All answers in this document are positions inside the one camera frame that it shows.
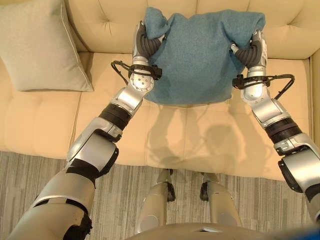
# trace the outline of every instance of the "striped carpet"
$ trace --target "striped carpet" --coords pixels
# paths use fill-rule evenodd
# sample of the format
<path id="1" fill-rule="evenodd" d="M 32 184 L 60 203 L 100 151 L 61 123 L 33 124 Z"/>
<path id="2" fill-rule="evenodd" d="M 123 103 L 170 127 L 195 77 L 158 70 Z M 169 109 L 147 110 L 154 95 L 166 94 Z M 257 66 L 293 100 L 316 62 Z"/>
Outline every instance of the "striped carpet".
<path id="1" fill-rule="evenodd" d="M 0 239 L 13 230 L 37 194 L 65 161 L 12 152 L 0 152 Z M 160 169 L 115 165 L 96 183 L 88 240 L 125 239 L 134 234 L 144 196 Z M 199 198 L 202 175 L 175 170 L 176 201 L 168 204 L 167 223 L 209 222 L 209 206 Z M 310 224 L 305 199 L 285 182 L 218 174 L 234 197 L 243 225 L 273 232 Z"/>

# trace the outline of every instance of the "beige throw pillow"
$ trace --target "beige throw pillow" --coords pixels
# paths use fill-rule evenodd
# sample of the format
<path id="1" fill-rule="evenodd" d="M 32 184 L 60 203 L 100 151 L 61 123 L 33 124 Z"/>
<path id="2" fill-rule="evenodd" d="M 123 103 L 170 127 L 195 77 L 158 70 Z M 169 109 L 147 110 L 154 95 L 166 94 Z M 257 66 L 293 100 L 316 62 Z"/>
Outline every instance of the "beige throw pillow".
<path id="1" fill-rule="evenodd" d="M 63 0 L 0 5 L 0 58 L 19 91 L 93 91 Z"/>

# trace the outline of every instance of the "black joint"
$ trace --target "black joint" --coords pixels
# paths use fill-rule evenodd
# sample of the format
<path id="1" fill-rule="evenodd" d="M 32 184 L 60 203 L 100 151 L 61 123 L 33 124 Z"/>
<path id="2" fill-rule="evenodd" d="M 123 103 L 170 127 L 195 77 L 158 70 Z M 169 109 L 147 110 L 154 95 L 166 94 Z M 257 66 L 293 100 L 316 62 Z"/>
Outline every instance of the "black joint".
<path id="1" fill-rule="evenodd" d="M 176 200 L 176 192 L 172 183 L 166 182 L 168 186 L 168 197 L 167 202 L 174 202 Z"/>
<path id="2" fill-rule="evenodd" d="M 262 56 L 261 42 L 253 41 L 251 42 L 249 49 L 239 49 L 234 55 L 248 69 L 255 67 Z"/>
<path id="3" fill-rule="evenodd" d="M 267 126 L 264 130 L 274 144 L 302 133 L 291 117 L 281 119 Z"/>
<path id="4" fill-rule="evenodd" d="M 282 173 L 286 183 L 288 184 L 288 186 L 293 191 L 295 191 L 297 193 L 303 193 L 303 191 L 302 191 L 301 187 L 299 186 L 299 184 L 297 183 L 296 179 L 289 171 L 285 161 L 283 161 L 283 160 L 278 161 L 278 166 L 279 166 L 281 173 Z"/>
<path id="5" fill-rule="evenodd" d="M 121 134 L 118 134 L 117 136 L 112 136 L 109 133 L 103 131 L 102 129 L 96 129 L 94 131 L 94 133 L 104 137 L 105 139 L 107 139 L 107 140 L 109 140 L 110 142 L 113 142 L 113 143 L 117 143 L 122 137 Z"/>
<path id="6" fill-rule="evenodd" d="M 84 214 L 80 225 L 72 225 L 63 236 L 63 240 L 85 240 L 92 229 L 92 221 L 88 214 Z"/>
<path id="7" fill-rule="evenodd" d="M 209 201 L 207 189 L 208 189 L 208 182 L 202 183 L 201 190 L 200 190 L 200 199 L 202 201 Z"/>
<path id="8" fill-rule="evenodd" d="M 112 157 L 110 158 L 108 163 L 104 166 L 104 168 L 100 171 L 99 177 L 101 177 L 102 175 L 107 174 L 110 171 L 111 167 L 115 164 L 115 161 L 117 160 L 118 155 L 119 155 L 119 149 L 116 147 L 114 152 L 113 152 Z"/>
<path id="9" fill-rule="evenodd" d="M 136 33 L 136 48 L 140 56 L 149 59 L 153 54 L 158 51 L 161 45 L 159 39 L 149 39 L 146 33 L 146 26 L 140 24 Z"/>
<path id="10" fill-rule="evenodd" d="M 99 117 L 116 125 L 121 130 L 125 129 L 131 119 L 131 115 L 126 110 L 112 103 L 106 106 Z"/>
<path id="11" fill-rule="evenodd" d="M 99 170 L 92 164 L 81 159 L 74 159 L 71 166 L 66 170 L 67 174 L 78 174 L 89 179 L 96 187 L 96 179 L 99 177 Z"/>
<path id="12" fill-rule="evenodd" d="M 304 193 L 308 201 L 311 202 L 317 194 L 320 194 L 320 183 L 308 187 Z"/>

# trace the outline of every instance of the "tufted couch back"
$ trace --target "tufted couch back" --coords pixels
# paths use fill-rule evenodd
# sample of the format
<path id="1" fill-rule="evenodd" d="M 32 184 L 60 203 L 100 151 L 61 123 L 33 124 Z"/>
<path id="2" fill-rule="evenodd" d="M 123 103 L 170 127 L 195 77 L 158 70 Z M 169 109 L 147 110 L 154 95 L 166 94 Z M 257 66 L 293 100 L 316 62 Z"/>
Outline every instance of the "tufted couch back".
<path id="1" fill-rule="evenodd" d="M 302 60 L 320 48 L 319 0 L 65 0 L 81 52 L 131 53 L 135 26 L 146 7 L 160 9 L 165 17 L 181 13 L 225 9 L 262 12 L 268 57 Z"/>

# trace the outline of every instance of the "couch cushion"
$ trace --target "couch cushion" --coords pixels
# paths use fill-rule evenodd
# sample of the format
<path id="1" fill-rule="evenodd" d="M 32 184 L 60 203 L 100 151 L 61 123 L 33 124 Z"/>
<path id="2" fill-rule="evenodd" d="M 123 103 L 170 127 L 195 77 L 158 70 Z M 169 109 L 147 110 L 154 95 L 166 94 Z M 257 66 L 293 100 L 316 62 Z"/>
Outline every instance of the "couch cushion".
<path id="1" fill-rule="evenodd" d="M 16 91 L 1 60 L 0 76 L 0 151 L 66 158 L 81 92 Z"/>
<path id="2" fill-rule="evenodd" d="M 319 0 L 66 0 L 66 5 L 71 24 L 92 52 L 132 53 L 146 7 L 160 9 L 166 18 L 226 9 L 262 12 L 270 58 L 306 59 L 320 48 Z"/>
<path id="3" fill-rule="evenodd" d="M 130 64 L 131 58 L 129 54 L 93 54 L 87 74 L 92 77 L 95 92 L 81 94 L 75 137 L 125 86 L 110 62 L 122 60 Z M 309 60 L 269 59 L 267 66 L 269 75 L 295 75 L 295 84 L 280 101 L 306 133 L 309 133 L 309 70 Z M 285 83 L 283 79 L 273 81 L 269 88 L 271 96 Z M 144 100 L 117 146 L 117 163 L 123 165 L 283 179 L 277 165 L 280 157 L 237 89 L 227 101 L 188 108 Z"/>

